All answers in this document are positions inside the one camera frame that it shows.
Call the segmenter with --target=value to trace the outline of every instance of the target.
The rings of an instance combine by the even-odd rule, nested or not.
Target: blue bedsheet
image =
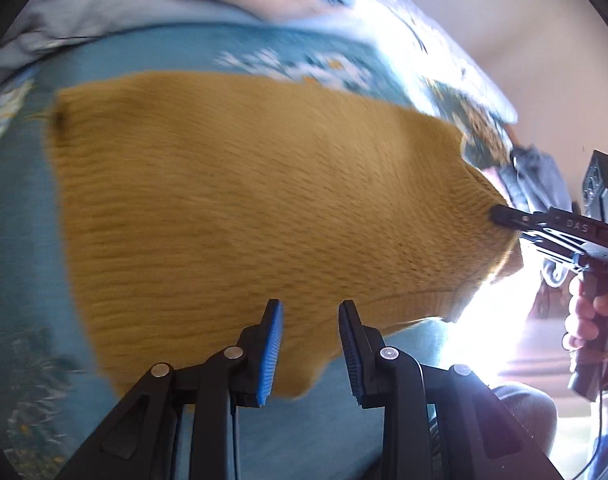
[[[69,290],[56,182],[42,146],[45,112],[60,88],[142,70],[273,76],[411,105],[371,46],[322,34],[159,27],[43,62],[0,140],[0,443],[30,480],[53,478],[117,400],[97,369]],[[430,320],[389,342],[436,365],[447,330]],[[303,399],[270,399],[261,410],[242,410],[244,478],[357,478],[380,452],[382,421],[380,410],[356,406],[345,365],[336,360]]]

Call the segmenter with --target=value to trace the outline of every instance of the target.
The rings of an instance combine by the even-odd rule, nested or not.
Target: black plastic mount
[[[270,300],[261,323],[206,362],[148,370],[84,441],[56,480],[171,480],[181,415],[194,404],[189,479],[229,478],[229,418],[258,408],[273,383],[283,306]],[[0,449],[0,480],[20,480]]]
[[[495,394],[470,370],[420,365],[362,325],[353,301],[339,308],[351,388],[364,408],[383,407],[382,480],[432,480],[427,404],[434,404],[445,480],[561,480]]]

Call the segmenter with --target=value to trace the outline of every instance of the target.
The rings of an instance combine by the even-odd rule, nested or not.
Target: bed
[[[68,4],[74,12],[63,20],[56,8]],[[27,479],[53,478],[117,399],[69,290],[42,146],[47,111],[59,89],[147,70],[313,82],[415,107],[459,126],[463,155],[481,170],[507,160],[505,125],[517,120],[408,0],[356,0],[281,27],[211,1],[31,0],[0,47],[0,444]],[[448,333],[431,319],[388,341],[425,364],[449,365],[439,352]],[[306,397],[243,411],[244,476],[359,478],[377,459],[381,421],[354,406],[336,360]]]

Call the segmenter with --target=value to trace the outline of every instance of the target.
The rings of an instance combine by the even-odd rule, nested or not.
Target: metal screw
[[[229,346],[226,350],[224,350],[224,355],[227,359],[239,359],[242,355],[244,355],[244,351],[239,348],[239,346]]]
[[[150,372],[153,377],[166,377],[171,372],[171,368],[166,363],[157,363],[150,368]]]
[[[379,351],[379,355],[381,355],[384,359],[392,361],[393,359],[397,359],[399,357],[399,350],[397,348],[393,348],[392,346],[385,346]]]
[[[470,375],[470,373],[473,371],[467,365],[455,365],[453,366],[453,370],[455,370],[455,373],[457,373],[458,375],[463,376]]]

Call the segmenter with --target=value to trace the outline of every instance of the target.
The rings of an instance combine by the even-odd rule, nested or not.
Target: white wall
[[[587,0],[413,0],[520,114],[515,130],[558,161],[574,198],[608,153],[608,28]]]

